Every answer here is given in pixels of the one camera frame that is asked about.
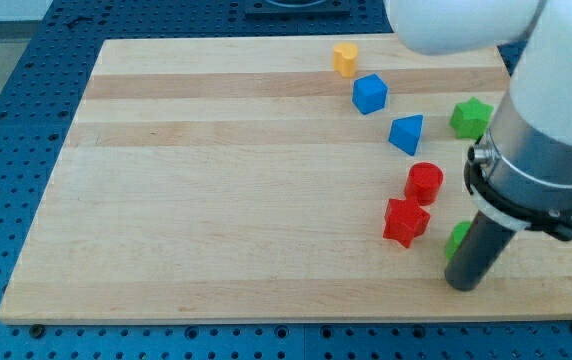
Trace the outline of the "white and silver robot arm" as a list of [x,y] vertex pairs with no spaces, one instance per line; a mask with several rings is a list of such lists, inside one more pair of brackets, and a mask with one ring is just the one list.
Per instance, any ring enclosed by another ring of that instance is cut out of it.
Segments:
[[524,41],[465,181],[479,211],[513,231],[572,239],[572,1],[398,1],[389,23],[410,50],[440,55]]

